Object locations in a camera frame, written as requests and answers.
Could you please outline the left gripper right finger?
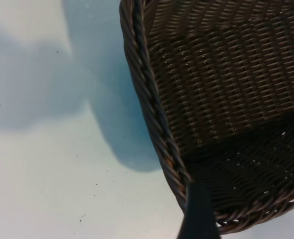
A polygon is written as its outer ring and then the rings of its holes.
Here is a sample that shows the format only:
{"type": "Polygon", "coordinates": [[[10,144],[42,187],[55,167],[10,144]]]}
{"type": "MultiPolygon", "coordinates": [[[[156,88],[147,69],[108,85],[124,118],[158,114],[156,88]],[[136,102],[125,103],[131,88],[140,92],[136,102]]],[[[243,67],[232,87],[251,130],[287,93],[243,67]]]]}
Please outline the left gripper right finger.
{"type": "Polygon", "coordinates": [[[201,232],[202,239],[220,239],[220,233],[216,226],[216,218],[212,207],[209,191],[204,184],[200,184],[201,189],[201,232]]]}

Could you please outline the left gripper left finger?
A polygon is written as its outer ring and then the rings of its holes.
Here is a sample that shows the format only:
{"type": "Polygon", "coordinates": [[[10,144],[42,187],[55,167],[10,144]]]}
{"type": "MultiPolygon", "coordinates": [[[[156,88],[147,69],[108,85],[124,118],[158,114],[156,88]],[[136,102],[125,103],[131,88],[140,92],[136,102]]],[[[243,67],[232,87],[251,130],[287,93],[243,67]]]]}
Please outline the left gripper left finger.
{"type": "Polygon", "coordinates": [[[197,217],[197,189],[196,183],[190,183],[187,186],[187,202],[184,211],[184,218],[178,234],[179,239],[195,239],[198,236],[198,229],[196,223],[197,217]]]}

